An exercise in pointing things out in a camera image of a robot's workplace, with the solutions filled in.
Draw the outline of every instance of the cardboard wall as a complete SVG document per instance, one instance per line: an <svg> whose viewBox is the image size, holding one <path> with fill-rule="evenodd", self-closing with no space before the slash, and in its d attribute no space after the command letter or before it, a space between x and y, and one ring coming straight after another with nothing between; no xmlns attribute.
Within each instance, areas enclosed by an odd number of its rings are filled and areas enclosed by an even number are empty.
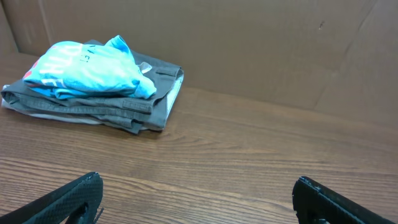
<svg viewBox="0 0 398 224"><path fill-rule="evenodd" d="M395 42L372 30L394 34L387 29L396 16L377 16L393 0L2 1L17 45L27 54L43 54L61 40L106 42L121 34L130 48L183 66L184 85L377 123L387 119L363 106L369 96L353 89L364 78L352 70L365 64L362 69L375 79L383 67L382 76L393 81L394 57L383 56L389 67L373 57L383 54L378 47ZM390 25L370 22L378 19ZM394 94L367 82L375 99ZM388 114L395 111L386 103L391 100L372 106ZM358 110L368 115L359 117Z"/></svg>
<svg viewBox="0 0 398 224"><path fill-rule="evenodd" d="M398 1L379 0L316 110L398 128Z"/></svg>
<svg viewBox="0 0 398 224"><path fill-rule="evenodd" d="M0 4L0 57L12 52L17 52L17 45L14 42L2 4Z"/></svg>

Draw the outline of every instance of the cardboard seam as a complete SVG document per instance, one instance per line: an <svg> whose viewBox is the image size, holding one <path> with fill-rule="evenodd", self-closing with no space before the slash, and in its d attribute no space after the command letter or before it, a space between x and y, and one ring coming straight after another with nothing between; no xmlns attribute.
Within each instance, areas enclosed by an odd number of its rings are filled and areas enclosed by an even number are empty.
<svg viewBox="0 0 398 224"><path fill-rule="evenodd" d="M364 18L362 19L362 21L359 23L358 29L357 29L357 31L356 31L356 33L355 33L355 35L354 35L352 41L348 44L346 50L344 51L344 55L343 55L343 58L341 59L341 62L340 62L340 64L339 64L339 66L338 66L338 69L335 70L335 72L338 72L338 75L342 75L342 73L341 73L341 67L343 66L343 62L347 59L349 50L351 50L353 44L354 44L355 41L358 39L359 32L362 30L362 28L363 28L363 26L364 26L364 24L365 24L365 21L368 19L369 15L371 14L371 12L373 11L374 7L376 6L376 4L377 4L379 1L380 1L380 0L376 0L376 1L374 2L374 4L373 4L373 5L370 7L370 9L367 11L367 13L366 13L366 15L364 16ZM329 84L325 85L325 87L323 88L323 90L322 90L322 92L321 92L321 94L320 94L318 100L316 101L314 107L312 108L313 110L317 110L317 107L318 107L319 102L321 101L323 95L325 94L326 89L332 84L332 82L333 82L333 77L330 79Z"/></svg>
<svg viewBox="0 0 398 224"><path fill-rule="evenodd" d="M10 23L9 23L9 18L7 16L7 12L6 10L4 10L4 3L2 0L0 0L0 10L3 11L4 17L6 18L5 23L8 25L8 36L9 38L11 38L11 42L12 42L12 48L13 48L13 52L10 53L14 53L14 52L19 52L19 47L17 45L17 42L15 41L15 35L14 35L14 31L12 30Z"/></svg>
<svg viewBox="0 0 398 224"><path fill-rule="evenodd" d="M45 9L44 9L44 4L43 4L43 0L38 0L38 4L39 4L39 9L40 9L40 13L42 15L42 20L43 20L43 25L44 25L44 29L45 29L45 33L47 34L47 40L49 41L49 45L51 46L53 44L53 38L50 34L50 24L47 20L47 16L45 15Z"/></svg>

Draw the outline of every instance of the wood grain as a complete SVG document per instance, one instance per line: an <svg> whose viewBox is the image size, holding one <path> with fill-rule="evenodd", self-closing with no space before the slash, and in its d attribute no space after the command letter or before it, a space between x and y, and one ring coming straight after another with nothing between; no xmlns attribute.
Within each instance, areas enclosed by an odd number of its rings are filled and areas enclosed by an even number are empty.
<svg viewBox="0 0 398 224"><path fill-rule="evenodd" d="M35 59L3 60L0 84ZM297 223L301 175L398 222L398 132L373 124L183 88L160 134L9 110L0 130L0 215L95 170L98 223Z"/></svg>

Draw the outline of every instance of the folded clothes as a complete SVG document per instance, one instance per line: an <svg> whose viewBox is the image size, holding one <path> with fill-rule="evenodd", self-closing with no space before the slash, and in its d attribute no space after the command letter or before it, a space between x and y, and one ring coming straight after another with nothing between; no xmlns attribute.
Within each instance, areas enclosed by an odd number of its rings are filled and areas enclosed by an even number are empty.
<svg viewBox="0 0 398 224"><path fill-rule="evenodd" d="M148 99L156 92L120 35L105 45L56 43L23 81L34 91L58 99L113 95Z"/></svg>
<svg viewBox="0 0 398 224"><path fill-rule="evenodd" d="M1 93L4 107L47 119L88 124L105 124L137 134L142 129L160 131L183 82L178 65L132 52L137 63L148 63L152 69L144 74L157 91L148 99L130 97L88 97L60 100L32 91L19 80Z"/></svg>

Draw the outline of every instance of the wooden table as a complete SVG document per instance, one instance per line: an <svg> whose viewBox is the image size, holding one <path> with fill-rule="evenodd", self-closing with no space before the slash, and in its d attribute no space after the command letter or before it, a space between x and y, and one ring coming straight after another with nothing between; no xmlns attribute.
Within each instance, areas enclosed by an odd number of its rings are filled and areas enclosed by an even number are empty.
<svg viewBox="0 0 398 224"><path fill-rule="evenodd" d="M0 84L37 58L0 60ZM298 223L301 175L398 222L398 132L183 88L163 133L0 110L0 215L89 172L104 179L98 223Z"/></svg>

